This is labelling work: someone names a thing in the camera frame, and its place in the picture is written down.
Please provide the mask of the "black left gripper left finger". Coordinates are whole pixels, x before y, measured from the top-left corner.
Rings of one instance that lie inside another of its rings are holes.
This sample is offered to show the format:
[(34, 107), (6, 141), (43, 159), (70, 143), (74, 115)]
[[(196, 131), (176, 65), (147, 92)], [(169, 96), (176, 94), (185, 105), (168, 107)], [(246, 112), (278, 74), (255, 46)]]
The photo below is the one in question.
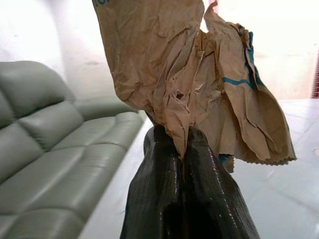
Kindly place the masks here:
[(180, 239), (183, 203), (180, 159), (163, 126), (144, 138), (144, 159), (128, 191), (122, 239)]

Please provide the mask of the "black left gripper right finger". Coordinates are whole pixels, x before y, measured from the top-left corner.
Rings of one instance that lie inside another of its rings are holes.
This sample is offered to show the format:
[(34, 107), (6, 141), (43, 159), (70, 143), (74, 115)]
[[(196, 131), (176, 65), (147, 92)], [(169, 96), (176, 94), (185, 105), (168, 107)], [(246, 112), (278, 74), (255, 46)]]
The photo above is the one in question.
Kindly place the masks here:
[(260, 237), (236, 181), (194, 127), (188, 131), (184, 179), (189, 238)]

